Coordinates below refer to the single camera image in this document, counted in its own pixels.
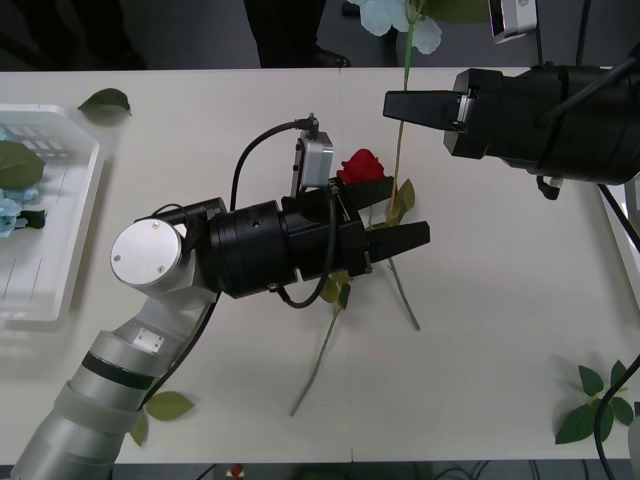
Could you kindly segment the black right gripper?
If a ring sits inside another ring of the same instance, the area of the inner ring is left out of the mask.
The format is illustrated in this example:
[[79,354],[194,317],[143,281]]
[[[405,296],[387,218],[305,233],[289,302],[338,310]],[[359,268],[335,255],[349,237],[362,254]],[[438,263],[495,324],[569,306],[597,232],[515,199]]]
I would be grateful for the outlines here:
[[557,120],[539,117],[568,95],[568,69],[544,64],[517,76],[467,69],[445,90],[389,91],[383,116],[445,131],[454,157],[504,160],[537,175],[562,175],[565,163],[553,153]]

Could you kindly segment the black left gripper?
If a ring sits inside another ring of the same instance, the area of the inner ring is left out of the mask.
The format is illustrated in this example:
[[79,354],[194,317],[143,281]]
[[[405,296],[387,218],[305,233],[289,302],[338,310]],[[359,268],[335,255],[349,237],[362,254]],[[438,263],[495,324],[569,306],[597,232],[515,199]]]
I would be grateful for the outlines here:
[[[329,181],[336,207],[332,273],[345,271],[351,277],[360,276],[370,270],[369,260],[378,263],[430,242],[431,231],[426,221],[373,229],[366,233],[356,209],[388,200],[393,184],[393,177],[346,186],[339,179]],[[316,189],[296,197],[284,197],[281,207],[279,218],[293,265],[305,281],[319,277],[329,240],[329,207],[325,193]]]

